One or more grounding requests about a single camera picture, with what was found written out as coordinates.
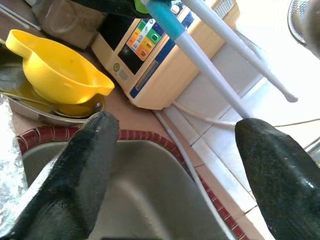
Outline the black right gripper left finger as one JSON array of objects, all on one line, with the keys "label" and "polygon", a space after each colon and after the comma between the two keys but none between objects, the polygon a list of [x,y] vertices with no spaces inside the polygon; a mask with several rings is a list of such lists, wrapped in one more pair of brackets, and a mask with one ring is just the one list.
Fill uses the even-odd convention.
[{"label": "black right gripper left finger", "polygon": [[3,240],[86,240],[105,197],[119,135],[109,112],[92,115],[9,206]]}]

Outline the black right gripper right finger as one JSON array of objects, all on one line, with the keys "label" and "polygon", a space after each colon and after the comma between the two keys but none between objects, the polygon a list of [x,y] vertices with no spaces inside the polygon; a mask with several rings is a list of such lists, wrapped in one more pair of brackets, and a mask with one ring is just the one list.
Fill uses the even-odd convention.
[{"label": "black right gripper right finger", "polygon": [[235,142],[261,215],[276,240],[320,238],[320,169],[290,135],[258,118],[235,124]]}]

